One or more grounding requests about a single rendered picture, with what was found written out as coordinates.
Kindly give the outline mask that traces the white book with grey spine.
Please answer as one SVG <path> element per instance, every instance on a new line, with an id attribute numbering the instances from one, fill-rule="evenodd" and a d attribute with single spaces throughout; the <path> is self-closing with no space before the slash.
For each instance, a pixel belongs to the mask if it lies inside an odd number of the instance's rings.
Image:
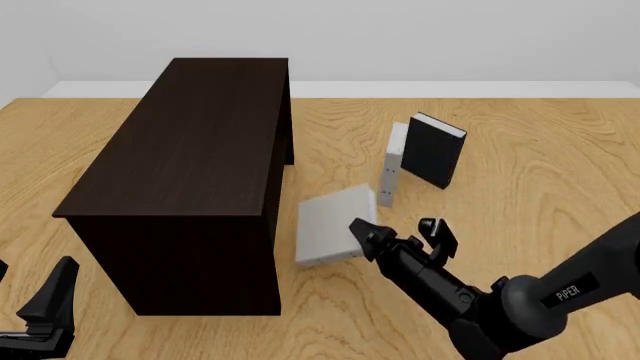
<path id="1" fill-rule="evenodd" d="M 409 125 L 394 122 L 384 155 L 384 164 L 380 176 L 378 205 L 391 207 L 398 184 L 399 171 L 405 149 Z"/>

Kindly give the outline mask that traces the flat white book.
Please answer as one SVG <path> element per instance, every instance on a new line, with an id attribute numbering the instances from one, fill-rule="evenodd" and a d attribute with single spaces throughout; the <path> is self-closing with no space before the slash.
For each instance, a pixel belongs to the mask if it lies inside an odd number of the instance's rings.
<path id="1" fill-rule="evenodd" d="M 377 223 L 376 194 L 367 184 L 301 202 L 296 263 L 317 266 L 362 257 L 361 245 L 349 230 L 355 218 Z"/>

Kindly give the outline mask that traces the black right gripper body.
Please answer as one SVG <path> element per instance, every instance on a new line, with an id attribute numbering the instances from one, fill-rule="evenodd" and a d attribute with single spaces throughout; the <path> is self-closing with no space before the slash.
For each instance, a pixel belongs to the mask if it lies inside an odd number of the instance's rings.
<path id="1" fill-rule="evenodd" d="M 410 236 L 407 240 L 382 238 L 375 242 L 376 263 L 380 272 L 389 280 L 431 280 L 441 275 L 441 266 L 436 260 L 441 253 L 441 244 L 433 239 L 427 243 L 430 253 L 424 251 L 422 242 Z"/>

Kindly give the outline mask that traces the black book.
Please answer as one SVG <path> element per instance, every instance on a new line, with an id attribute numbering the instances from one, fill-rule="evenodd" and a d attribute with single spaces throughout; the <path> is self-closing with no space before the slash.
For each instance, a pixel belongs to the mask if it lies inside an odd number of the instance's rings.
<path id="1" fill-rule="evenodd" d="M 416 113 L 409 122 L 401 167 L 445 189 L 453 178 L 466 136 L 467 131 Z"/>

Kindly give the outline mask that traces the dark wooden cabinet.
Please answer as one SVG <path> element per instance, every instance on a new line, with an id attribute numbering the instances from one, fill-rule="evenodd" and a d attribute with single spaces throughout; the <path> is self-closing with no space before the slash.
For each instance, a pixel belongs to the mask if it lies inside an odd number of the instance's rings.
<path id="1" fill-rule="evenodd" d="M 141 316 L 277 316 L 288 61 L 176 58 L 61 201 Z"/>

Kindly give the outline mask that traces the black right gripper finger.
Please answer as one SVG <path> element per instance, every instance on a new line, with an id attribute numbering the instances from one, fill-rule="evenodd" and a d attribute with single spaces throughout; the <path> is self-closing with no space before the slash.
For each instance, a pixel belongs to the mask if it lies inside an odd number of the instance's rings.
<path id="1" fill-rule="evenodd" d="M 397 233 L 391 227 L 371 224 L 362 218 L 355 218 L 349 225 L 349 230 L 362 248 L 364 257 L 373 262 L 396 238 Z"/>

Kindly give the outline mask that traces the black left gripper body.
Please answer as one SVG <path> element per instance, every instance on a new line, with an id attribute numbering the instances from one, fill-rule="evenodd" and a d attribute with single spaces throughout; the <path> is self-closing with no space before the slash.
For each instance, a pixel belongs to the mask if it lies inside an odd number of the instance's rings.
<path id="1" fill-rule="evenodd" d="M 64 359 L 75 336 L 66 329 L 44 333 L 0 332 L 0 360 Z"/>

